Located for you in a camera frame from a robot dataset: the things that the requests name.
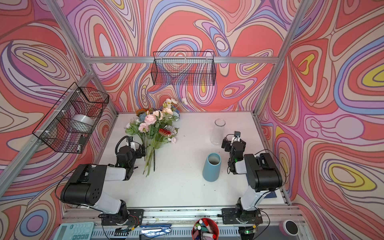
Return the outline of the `teal ceramic vase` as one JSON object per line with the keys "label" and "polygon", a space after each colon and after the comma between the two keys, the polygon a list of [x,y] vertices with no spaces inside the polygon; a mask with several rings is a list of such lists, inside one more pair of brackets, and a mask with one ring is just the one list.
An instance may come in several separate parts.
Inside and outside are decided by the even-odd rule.
{"label": "teal ceramic vase", "polygon": [[208,182],[215,182],[221,172],[221,157],[217,153],[209,154],[203,168],[203,178]]}

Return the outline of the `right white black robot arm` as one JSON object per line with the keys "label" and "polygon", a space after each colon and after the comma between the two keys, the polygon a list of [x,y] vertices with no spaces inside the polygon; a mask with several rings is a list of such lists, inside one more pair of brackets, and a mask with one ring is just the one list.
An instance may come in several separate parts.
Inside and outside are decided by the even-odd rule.
{"label": "right white black robot arm", "polygon": [[245,154],[246,142],[240,138],[224,138],[222,148],[230,154],[227,173],[245,175],[248,183],[235,207],[222,209],[223,223],[259,225],[263,222],[259,205],[266,195],[283,186],[283,177],[269,153]]}

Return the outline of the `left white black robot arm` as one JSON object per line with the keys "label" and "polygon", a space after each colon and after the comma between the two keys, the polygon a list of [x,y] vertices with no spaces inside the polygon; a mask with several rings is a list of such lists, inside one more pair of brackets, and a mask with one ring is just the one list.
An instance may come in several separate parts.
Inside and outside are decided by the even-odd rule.
{"label": "left white black robot arm", "polygon": [[143,210],[128,210],[123,200],[103,190],[106,182],[123,182],[131,179],[135,162],[146,155],[145,146],[127,140],[126,145],[115,147],[116,164],[79,165],[60,194],[60,201],[99,211],[102,226],[138,227],[142,224]]}

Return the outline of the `pink rose stem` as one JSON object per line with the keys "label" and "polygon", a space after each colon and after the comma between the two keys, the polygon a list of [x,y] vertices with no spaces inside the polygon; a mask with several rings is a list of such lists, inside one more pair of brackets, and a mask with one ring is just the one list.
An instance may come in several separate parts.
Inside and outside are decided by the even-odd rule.
{"label": "pink rose stem", "polygon": [[144,121],[139,125],[139,133],[141,134],[141,137],[143,137],[143,143],[146,148],[145,169],[143,172],[143,174],[146,174],[146,177],[148,177],[151,172],[151,165],[155,150],[154,141],[157,120],[158,119],[155,115],[146,115]]}

